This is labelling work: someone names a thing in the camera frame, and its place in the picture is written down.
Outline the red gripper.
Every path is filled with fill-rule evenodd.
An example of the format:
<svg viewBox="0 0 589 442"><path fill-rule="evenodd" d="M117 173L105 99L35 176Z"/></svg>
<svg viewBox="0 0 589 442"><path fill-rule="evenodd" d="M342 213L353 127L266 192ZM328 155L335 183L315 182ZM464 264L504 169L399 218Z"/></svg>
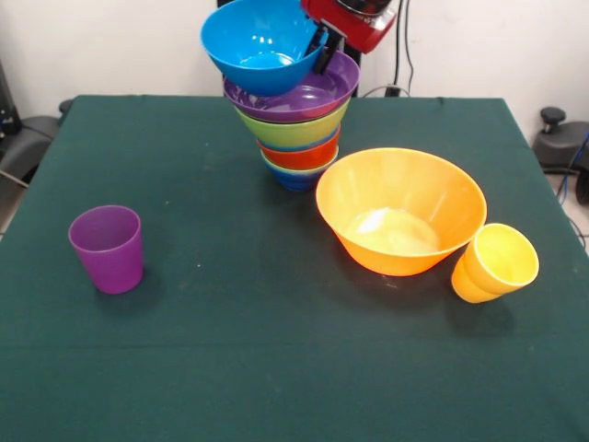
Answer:
<svg viewBox="0 0 589 442"><path fill-rule="evenodd" d="M371 52L398 19L397 1L306 0L304 12L319 26L305 56L318 55L313 73L323 75L345 41L361 53Z"/></svg>

